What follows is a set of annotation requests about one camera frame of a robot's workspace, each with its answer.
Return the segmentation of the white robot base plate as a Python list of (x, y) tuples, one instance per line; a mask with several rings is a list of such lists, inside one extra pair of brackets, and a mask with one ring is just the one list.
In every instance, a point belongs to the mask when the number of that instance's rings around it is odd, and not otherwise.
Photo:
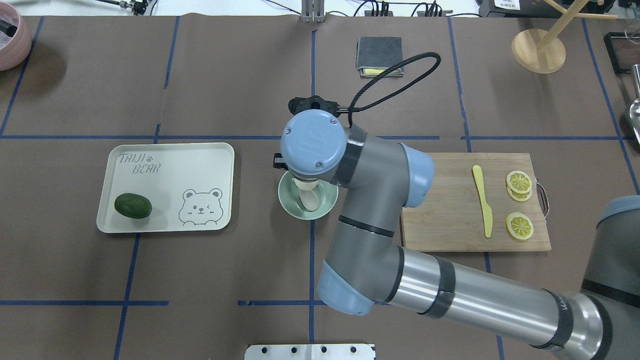
[(375, 360), (374, 344), (254, 344), (247, 347), (245, 360)]

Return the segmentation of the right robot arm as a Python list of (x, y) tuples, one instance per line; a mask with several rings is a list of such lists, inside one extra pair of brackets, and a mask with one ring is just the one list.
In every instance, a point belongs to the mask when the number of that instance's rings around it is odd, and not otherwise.
[(374, 303), (514, 338), (561, 360), (639, 358), (639, 196), (606, 205), (579, 292), (531, 287), (393, 244), (402, 209), (422, 204), (434, 162), (402, 143), (344, 128), (306, 109), (286, 123), (282, 160), (293, 176), (347, 190), (317, 292), (364, 316)]

